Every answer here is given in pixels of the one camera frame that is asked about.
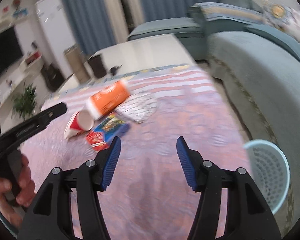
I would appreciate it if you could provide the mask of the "red white paper cup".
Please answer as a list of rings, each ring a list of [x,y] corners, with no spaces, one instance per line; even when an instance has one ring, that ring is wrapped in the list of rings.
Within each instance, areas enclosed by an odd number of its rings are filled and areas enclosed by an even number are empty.
[[[95,120],[86,109],[77,111],[70,118],[65,131],[64,139],[68,140],[79,134],[85,133],[91,130],[94,126]]]

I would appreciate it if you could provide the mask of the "blue red snack bag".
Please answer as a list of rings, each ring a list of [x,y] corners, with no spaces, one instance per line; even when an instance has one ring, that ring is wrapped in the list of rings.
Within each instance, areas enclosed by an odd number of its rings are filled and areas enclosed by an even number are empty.
[[[86,140],[94,151],[99,152],[109,148],[115,136],[122,137],[129,129],[130,124],[113,112],[87,134]]]

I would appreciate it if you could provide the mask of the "orange white paper cup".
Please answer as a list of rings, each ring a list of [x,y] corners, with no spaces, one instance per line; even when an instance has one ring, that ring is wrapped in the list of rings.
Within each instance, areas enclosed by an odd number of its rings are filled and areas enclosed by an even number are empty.
[[[121,79],[90,96],[86,107],[93,119],[98,120],[111,113],[130,96],[127,81]]]

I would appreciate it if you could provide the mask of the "white black-heart paper bag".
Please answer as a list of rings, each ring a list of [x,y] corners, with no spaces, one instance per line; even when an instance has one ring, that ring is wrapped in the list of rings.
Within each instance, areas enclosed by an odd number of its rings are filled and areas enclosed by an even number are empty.
[[[150,92],[138,92],[129,96],[115,108],[115,112],[137,124],[145,122],[157,110],[157,99]]]

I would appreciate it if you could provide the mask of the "light blue plastic basket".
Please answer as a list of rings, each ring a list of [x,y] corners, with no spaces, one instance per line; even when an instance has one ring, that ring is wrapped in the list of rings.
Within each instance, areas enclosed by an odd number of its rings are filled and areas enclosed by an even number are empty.
[[[243,146],[246,150],[252,177],[273,214],[285,202],[290,185],[290,169],[281,149],[266,140],[252,140]]]

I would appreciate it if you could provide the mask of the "pink floral table cloth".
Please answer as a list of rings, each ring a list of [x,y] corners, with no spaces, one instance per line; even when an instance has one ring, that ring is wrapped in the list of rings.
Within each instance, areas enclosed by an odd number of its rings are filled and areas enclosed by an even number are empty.
[[[69,140],[64,130],[89,96],[115,81],[62,94],[43,109],[65,102],[68,112],[26,141],[21,151],[30,161],[36,191],[52,170],[77,168],[96,152],[86,134]],[[157,109],[145,122],[128,121],[111,185],[98,192],[111,239],[187,239],[200,194],[188,186],[176,151],[177,139],[220,168],[251,172],[244,141],[210,75],[197,66],[140,73],[127,80],[132,92],[150,92]]]

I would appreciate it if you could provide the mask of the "black television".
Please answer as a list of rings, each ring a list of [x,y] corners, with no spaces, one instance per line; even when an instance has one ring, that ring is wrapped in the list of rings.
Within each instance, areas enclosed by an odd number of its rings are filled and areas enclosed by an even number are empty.
[[[0,33],[0,72],[23,57],[14,27]]]

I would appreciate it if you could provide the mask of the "dark brown cup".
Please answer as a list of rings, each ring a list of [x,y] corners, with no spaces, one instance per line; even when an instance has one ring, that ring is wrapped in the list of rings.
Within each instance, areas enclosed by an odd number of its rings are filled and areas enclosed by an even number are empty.
[[[88,59],[88,64],[96,78],[100,79],[107,75],[107,70],[103,64],[101,55],[96,55]]]

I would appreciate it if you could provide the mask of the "blue fabric sofa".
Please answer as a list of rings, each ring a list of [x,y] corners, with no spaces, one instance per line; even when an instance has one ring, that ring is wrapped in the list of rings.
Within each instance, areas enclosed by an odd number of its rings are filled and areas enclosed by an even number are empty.
[[[207,21],[197,3],[187,13],[204,34],[203,60],[211,75],[222,82],[250,137],[274,143],[287,158],[290,185],[276,215],[286,236],[300,219],[300,62],[273,42],[244,30],[245,25],[264,24],[263,7],[254,1],[214,3],[257,11],[261,22]]]

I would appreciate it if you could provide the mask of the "white refrigerator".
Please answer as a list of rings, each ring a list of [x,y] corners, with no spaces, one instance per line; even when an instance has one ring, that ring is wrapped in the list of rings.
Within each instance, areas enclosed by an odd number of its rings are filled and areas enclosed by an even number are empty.
[[[35,3],[38,21],[63,76],[73,74],[64,51],[76,44],[62,0],[39,0]]]

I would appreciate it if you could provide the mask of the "black car key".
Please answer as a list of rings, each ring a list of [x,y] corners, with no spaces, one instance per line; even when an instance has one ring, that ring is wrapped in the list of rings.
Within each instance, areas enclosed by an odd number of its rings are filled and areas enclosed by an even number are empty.
[[[121,67],[122,67],[122,65],[114,66],[114,67],[110,68],[110,70],[109,70],[110,74],[112,76],[115,76]]]

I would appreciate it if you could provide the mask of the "blue throw pillow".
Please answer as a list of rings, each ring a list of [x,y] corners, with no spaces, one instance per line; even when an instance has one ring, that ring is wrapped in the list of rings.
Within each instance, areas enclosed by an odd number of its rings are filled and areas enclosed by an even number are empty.
[[[289,52],[290,55],[300,62],[300,43],[291,36],[265,24],[249,24],[245,25],[243,28],[250,33],[256,34],[270,42],[273,42],[285,51]]]

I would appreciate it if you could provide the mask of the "white coffee table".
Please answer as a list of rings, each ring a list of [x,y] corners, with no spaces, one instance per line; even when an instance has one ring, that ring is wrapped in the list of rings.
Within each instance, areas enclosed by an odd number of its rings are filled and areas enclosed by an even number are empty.
[[[124,42],[101,49],[95,55],[101,55],[106,70],[119,67],[115,80],[125,74],[142,70],[166,66],[197,66],[189,52],[172,34]]]

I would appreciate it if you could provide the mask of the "cream curtain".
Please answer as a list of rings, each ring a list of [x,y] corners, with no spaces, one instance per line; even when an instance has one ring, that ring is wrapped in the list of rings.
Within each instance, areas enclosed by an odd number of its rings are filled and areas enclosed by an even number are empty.
[[[146,22],[141,0],[125,0],[132,16],[135,27]],[[110,26],[115,37],[115,43],[122,43],[127,40],[128,23],[123,9],[123,0],[104,0]]]

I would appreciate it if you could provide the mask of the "floral sofa back cushion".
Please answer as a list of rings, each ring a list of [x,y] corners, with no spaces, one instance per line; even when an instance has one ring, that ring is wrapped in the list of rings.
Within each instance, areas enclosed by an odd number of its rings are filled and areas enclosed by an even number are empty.
[[[300,11],[264,0],[263,22],[286,33],[300,43]]]

